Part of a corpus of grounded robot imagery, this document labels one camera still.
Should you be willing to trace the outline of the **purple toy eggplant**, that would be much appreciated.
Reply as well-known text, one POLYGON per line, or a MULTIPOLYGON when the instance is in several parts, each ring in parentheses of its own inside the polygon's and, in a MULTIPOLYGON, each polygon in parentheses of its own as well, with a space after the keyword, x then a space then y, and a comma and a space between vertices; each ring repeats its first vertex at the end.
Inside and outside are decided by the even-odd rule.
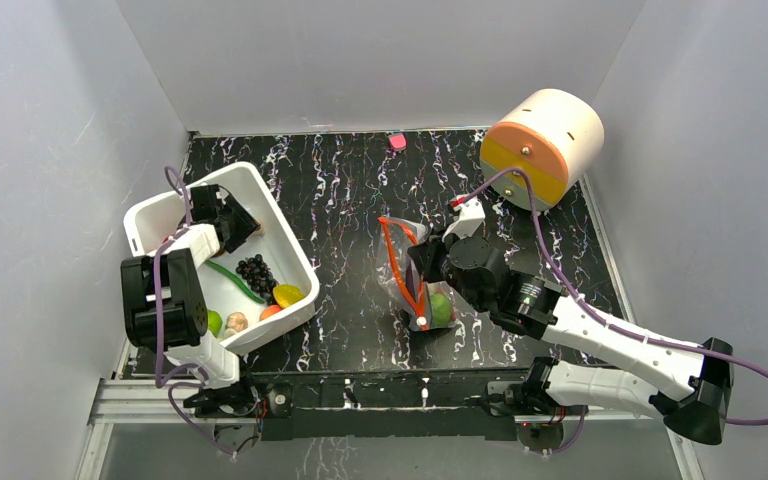
POLYGON ((422 293, 422 280, 421 275, 416 270, 416 266, 412 260, 410 260, 404 273, 405 286, 414 301, 419 302, 422 293))

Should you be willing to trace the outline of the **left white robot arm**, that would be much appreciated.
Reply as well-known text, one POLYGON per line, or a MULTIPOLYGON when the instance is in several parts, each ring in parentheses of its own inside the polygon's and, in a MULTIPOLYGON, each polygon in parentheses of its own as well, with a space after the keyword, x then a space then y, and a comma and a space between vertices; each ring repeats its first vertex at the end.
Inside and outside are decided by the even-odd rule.
POLYGON ((220 403, 235 416, 254 411, 257 387, 241 379, 239 357, 208 328, 208 308, 197 270, 232 253, 260 228, 225 187, 190 187, 183 195, 183 225, 160 247, 120 264, 124 326, 136 347, 155 353, 221 389, 220 403))

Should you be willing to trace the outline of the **green toy custard apple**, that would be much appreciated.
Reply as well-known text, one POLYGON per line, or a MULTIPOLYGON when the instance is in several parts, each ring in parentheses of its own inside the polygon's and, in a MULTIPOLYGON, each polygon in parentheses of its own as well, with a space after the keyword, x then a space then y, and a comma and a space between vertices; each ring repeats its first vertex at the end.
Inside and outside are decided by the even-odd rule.
POLYGON ((448 328, 454 318, 454 309, 448 296, 434 293, 430 296, 431 325, 433 328, 448 328))

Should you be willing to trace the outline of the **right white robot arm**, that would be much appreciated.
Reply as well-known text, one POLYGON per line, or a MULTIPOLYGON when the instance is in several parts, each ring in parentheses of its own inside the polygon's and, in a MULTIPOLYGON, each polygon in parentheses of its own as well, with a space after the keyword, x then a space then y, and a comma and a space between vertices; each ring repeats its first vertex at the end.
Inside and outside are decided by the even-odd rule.
POLYGON ((674 433, 706 445, 723 441, 734 374, 730 344, 666 340, 624 320, 589 315, 589 305, 532 273, 509 266, 479 237, 432 236, 407 250, 424 280, 443 281, 505 331, 566 346, 604 361, 577 365, 536 358, 519 385, 491 387, 488 406, 503 414, 547 414, 597 406, 658 418, 674 433))

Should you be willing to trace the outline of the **clear zip bag orange zipper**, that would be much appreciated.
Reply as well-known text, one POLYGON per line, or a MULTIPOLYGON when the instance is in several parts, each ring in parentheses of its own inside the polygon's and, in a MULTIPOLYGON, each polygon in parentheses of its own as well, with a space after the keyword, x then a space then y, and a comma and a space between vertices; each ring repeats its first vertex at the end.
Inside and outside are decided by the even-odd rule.
POLYGON ((429 229, 405 219, 381 216, 375 260, 375 277, 391 302, 407 315, 412 331, 426 332, 455 326, 451 289, 427 282, 409 256, 410 247, 427 240, 429 229))

